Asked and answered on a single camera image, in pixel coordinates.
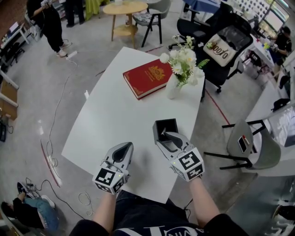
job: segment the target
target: white tote bag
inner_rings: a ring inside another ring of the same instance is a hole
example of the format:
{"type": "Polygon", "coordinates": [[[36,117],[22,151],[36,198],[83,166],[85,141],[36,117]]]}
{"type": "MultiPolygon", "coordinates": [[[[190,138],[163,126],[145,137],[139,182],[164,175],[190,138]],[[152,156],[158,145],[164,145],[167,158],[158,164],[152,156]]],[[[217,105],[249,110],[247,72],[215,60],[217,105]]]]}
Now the white tote bag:
{"type": "Polygon", "coordinates": [[[226,66],[236,54],[236,50],[229,46],[228,43],[222,40],[217,34],[204,45],[203,50],[221,67],[226,66]],[[211,49],[207,47],[208,43],[213,45],[211,49]]]}

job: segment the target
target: brick wall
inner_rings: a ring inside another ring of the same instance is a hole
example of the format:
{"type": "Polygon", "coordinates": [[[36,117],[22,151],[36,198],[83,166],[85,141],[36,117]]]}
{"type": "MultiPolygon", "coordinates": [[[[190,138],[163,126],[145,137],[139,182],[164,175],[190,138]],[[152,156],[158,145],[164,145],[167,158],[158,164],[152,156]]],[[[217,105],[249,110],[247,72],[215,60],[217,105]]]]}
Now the brick wall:
{"type": "Polygon", "coordinates": [[[0,3],[0,38],[16,22],[24,20],[27,0],[3,0],[0,3]]]}

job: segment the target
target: round wooden table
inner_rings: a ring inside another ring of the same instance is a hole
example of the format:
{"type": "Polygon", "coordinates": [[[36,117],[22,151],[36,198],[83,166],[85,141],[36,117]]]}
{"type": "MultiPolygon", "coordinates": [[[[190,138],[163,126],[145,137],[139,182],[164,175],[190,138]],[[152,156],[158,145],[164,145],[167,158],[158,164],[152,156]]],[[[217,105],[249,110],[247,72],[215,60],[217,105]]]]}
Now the round wooden table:
{"type": "Polygon", "coordinates": [[[108,15],[113,15],[112,18],[112,41],[114,34],[121,36],[131,36],[133,48],[135,48],[134,35],[137,32],[137,26],[132,24],[132,14],[146,10],[148,5],[139,1],[123,1],[121,5],[116,3],[108,4],[104,7],[103,12],[108,15]],[[129,18],[129,25],[125,24],[117,26],[115,28],[116,15],[127,15],[129,18]]]}

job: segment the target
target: yellow-green cloth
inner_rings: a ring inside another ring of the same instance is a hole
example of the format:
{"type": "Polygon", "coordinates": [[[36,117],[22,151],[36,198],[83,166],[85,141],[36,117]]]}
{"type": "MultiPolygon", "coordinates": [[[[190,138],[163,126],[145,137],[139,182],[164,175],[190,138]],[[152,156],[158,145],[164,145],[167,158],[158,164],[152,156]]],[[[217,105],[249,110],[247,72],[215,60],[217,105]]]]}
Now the yellow-green cloth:
{"type": "Polygon", "coordinates": [[[89,20],[92,15],[100,13],[100,5],[102,2],[110,3],[110,0],[86,0],[86,20],[89,20]]]}

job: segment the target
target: smartphone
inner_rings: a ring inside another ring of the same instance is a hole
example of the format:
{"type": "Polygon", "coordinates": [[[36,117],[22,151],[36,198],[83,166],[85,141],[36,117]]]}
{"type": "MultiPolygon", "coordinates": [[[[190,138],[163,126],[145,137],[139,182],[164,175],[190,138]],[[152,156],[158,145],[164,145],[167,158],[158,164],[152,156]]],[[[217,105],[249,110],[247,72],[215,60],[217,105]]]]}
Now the smartphone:
{"type": "Polygon", "coordinates": [[[245,141],[244,141],[243,137],[239,138],[238,143],[239,143],[239,146],[240,146],[240,148],[242,150],[242,153],[244,153],[247,150],[247,146],[245,144],[245,141]]]}

